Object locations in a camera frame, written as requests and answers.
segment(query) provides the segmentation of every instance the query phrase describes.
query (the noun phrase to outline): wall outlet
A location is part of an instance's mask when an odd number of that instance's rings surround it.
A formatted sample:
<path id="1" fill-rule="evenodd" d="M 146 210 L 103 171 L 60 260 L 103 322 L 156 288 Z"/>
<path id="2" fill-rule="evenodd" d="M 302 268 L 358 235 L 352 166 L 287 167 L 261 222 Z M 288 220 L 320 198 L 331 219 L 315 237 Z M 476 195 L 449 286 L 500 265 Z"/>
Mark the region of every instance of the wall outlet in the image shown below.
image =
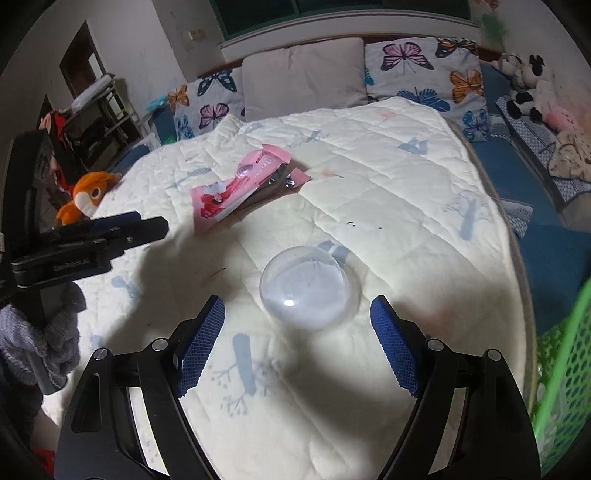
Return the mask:
<path id="1" fill-rule="evenodd" d="M 204 40 L 207 37 L 205 32 L 199 28 L 198 30 L 189 30 L 190 40 Z"/>

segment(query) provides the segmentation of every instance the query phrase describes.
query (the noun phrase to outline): blue gripper pad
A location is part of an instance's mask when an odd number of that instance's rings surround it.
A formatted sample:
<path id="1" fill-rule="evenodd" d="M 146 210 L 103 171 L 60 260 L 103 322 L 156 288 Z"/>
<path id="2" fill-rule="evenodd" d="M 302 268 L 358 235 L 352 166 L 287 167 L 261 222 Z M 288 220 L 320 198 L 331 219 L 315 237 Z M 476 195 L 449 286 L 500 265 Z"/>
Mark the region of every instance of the blue gripper pad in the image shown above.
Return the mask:
<path id="1" fill-rule="evenodd" d="M 225 316 L 226 309 L 222 299 L 211 296 L 194 320 L 195 323 L 200 321 L 196 332 L 189 332 L 179 344 L 176 350 L 176 365 L 180 374 L 177 384 L 178 398 L 184 397 L 189 388 L 197 385 L 217 336 L 222 330 Z"/>
<path id="2" fill-rule="evenodd" d="M 414 323 L 398 318 L 384 296 L 373 300 L 369 316 L 396 380 L 417 398 L 422 386 L 420 362 L 425 337 Z"/>

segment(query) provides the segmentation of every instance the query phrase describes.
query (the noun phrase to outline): stuffed animal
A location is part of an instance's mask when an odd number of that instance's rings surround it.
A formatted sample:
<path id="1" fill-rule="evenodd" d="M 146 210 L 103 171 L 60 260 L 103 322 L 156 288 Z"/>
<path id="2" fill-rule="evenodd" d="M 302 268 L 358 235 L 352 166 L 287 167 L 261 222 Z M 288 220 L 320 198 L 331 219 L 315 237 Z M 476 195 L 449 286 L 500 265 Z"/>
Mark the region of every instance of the stuffed animal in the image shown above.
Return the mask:
<path id="1" fill-rule="evenodd" d="M 511 100 L 507 102 L 507 113 L 512 118 L 518 119 L 522 116 L 530 116 L 532 120 L 538 121 L 538 112 L 535 110 L 535 90 L 527 92 L 511 91 Z"/>
<path id="2" fill-rule="evenodd" d="M 523 60 L 517 53 L 503 53 L 499 60 L 493 60 L 491 65 L 506 77 L 513 78 L 517 70 L 521 70 Z"/>
<path id="3" fill-rule="evenodd" d="M 591 181 L 591 140 L 583 132 L 564 131 L 556 137 L 556 150 L 548 172 L 561 179 Z"/>
<path id="4" fill-rule="evenodd" d="M 521 74 L 514 77 L 521 88 L 536 88 L 540 80 L 554 82 L 554 72 L 539 55 L 530 55 L 529 63 L 521 65 Z"/>
<path id="5" fill-rule="evenodd" d="M 56 213 L 54 228 L 70 225 L 83 217 L 91 217 L 105 194 L 121 180 L 120 174 L 105 171 L 87 173 L 74 186 L 72 201 L 62 206 Z"/>
<path id="6" fill-rule="evenodd" d="M 554 86 L 547 80 L 539 80 L 535 89 L 512 91 L 507 113 L 515 119 L 529 116 L 532 121 L 544 122 L 557 132 L 580 130 L 574 115 L 558 104 Z"/>

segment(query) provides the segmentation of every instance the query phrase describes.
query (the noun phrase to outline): butterfly pillow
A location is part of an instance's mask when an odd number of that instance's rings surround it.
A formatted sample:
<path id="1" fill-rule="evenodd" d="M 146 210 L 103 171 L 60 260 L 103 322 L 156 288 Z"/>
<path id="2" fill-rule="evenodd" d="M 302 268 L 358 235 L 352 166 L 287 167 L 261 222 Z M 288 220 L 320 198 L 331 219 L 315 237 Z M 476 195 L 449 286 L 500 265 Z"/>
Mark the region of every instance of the butterfly pillow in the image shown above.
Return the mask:
<path id="1" fill-rule="evenodd" d="M 457 123 L 470 141 L 490 139 L 476 43 L 464 38 L 402 38 L 365 46 L 370 100 L 400 96 Z"/>
<path id="2" fill-rule="evenodd" d="M 229 113 L 244 118 L 242 68 L 221 70 L 168 94 L 177 139 L 210 132 Z"/>

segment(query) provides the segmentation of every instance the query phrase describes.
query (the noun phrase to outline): screw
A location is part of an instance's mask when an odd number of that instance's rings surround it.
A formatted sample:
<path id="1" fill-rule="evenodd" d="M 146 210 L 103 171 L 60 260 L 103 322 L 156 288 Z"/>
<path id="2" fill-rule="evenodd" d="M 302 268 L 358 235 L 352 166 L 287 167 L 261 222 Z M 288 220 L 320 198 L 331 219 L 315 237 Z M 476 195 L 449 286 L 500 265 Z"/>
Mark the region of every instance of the screw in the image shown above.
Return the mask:
<path id="1" fill-rule="evenodd" d="M 437 340 L 436 338 L 429 340 L 427 342 L 427 346 L 434 352 L 441 352 L 441 350 L 443 350 L 443 342 L 441 340 Z"/>
<path id="2" fill-rule="evenodd" d="M 92 354 L 92 358 L 95 360 L 102 360 L 107 356 L 107 353 L 109 353 L 109 351 L 106 348 L 99 348 L 98 350 L 95 350 L 95 353 Z"/>
<path id="3" fill-rule="evenodd" d="M 500 351 L 494 349 L 488 350 L 487 355 L 488 358 L 490 358 L 494 362 L 498 362 L 502 358 Z"/>
<path id="4" fill-rule="evenodd" d="M 154 352 L 161 352 L 168 346 L 168 340 L 166 338 L 159 338 L 152 342 L 152 350 Z"/>

